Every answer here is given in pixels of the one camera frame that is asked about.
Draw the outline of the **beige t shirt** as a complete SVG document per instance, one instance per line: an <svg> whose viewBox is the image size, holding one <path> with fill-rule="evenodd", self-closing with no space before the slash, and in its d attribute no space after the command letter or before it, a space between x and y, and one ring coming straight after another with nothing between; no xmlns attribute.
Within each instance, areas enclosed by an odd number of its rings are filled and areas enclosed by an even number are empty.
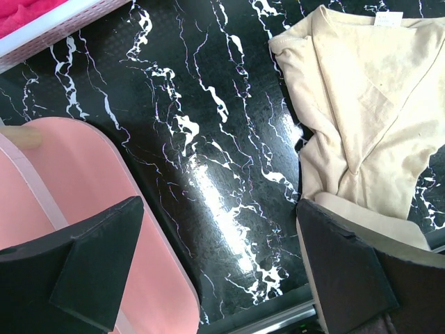
<svg viewBox="0 0 445 334"><path fill-rule="evenodd" d="M298 120L302 198L420 249L414 189L444 144L444 19L319 6L269 42Z"/></svg>

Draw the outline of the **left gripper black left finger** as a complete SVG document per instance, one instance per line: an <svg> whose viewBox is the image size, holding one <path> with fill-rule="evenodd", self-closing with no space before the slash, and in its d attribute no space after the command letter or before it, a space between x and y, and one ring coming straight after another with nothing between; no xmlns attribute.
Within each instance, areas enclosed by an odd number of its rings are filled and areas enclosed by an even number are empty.
<svg viewBox="0 0 445 334"><path fill-rule="evenodd" d="M1 332L113 331L143 214L133 196L1 250Z"/></svg>

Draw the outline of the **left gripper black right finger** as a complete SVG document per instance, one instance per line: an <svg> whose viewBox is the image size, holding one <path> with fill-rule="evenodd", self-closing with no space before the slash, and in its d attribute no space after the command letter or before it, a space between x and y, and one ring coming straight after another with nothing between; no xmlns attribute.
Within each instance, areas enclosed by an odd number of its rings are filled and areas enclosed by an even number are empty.
<svg viewBox="0 0 445 334"><path fill-rule="evenodd" d="M297 230L325 333L443 333L444 256L301 200Z"/></svg>

